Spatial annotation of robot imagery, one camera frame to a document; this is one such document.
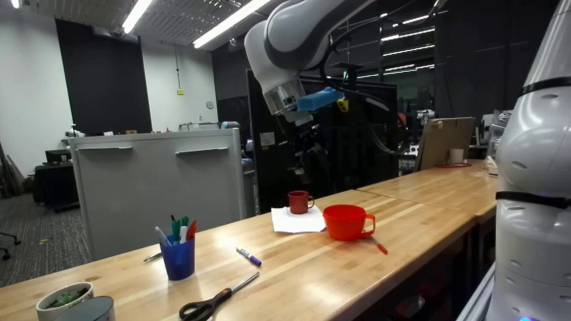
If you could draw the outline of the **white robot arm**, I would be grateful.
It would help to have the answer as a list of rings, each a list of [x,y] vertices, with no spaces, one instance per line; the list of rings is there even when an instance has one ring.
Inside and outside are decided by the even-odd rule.
[[[271,113],[294,126],[300,74],[373,0],[285,0],[244,36]],[[496,143],[496,266],[485,321],[571,321],[571,0],[560,0]]]

